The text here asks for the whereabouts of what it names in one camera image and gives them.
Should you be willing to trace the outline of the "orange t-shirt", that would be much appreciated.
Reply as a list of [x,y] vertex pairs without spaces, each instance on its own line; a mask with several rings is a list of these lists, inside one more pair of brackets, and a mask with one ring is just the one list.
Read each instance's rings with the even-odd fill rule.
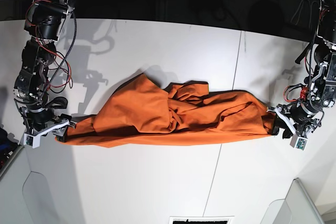
[[206,82],[173,84],[165,91],[140,74],[57,140],[101,147],[223,144],[271,136],[274,120],[247,91],[210,92]]

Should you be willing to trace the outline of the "clutter bin left edge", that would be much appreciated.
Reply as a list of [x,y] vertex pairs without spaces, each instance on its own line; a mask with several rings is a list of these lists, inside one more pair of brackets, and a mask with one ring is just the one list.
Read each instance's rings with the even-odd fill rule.
[[18,149],[18,144],[11,141],[8,137],[8,133],[3,129],[3,125],[1,125],[1,172],[5,169],[6,165],[11,161],[11,159],[16,154]]

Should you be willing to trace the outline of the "grey panel bottom left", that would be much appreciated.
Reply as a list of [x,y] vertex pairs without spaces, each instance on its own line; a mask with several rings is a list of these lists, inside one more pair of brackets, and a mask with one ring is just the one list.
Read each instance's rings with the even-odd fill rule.
[[44,175],[32,172],[24,148],[1,176],[1,223],[57,223]]

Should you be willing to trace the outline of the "grey panel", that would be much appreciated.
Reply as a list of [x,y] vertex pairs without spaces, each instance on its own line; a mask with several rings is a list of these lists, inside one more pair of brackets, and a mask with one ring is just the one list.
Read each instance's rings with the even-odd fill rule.
[[273,201],[267,208],[261,224],[272,223],[324,223],[320,213],[299,178],[292,181],[289,191],[284,199]]
[[1,176],[1,223],[57,223],[44,175],[32,172],[24,148]]

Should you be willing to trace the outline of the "grey panel bottom right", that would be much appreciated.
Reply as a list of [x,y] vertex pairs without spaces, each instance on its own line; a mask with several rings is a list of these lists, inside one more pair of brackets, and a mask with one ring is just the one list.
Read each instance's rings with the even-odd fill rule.
[[289,191],[284,199],[273,201],[267,208],[261,224],[272,223],[324,223],[320,213],[299,178],[292,181]]

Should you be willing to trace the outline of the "white black calibration card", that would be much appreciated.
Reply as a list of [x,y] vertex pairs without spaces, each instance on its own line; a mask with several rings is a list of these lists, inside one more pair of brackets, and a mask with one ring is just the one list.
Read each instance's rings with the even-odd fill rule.
[[218,217],[178,217],[178,216],[171,216],[169,218],[168,224],[188,224],[188,223],[195,223],[195,224],[229,224],[234,222],[234,216],[218,216]]

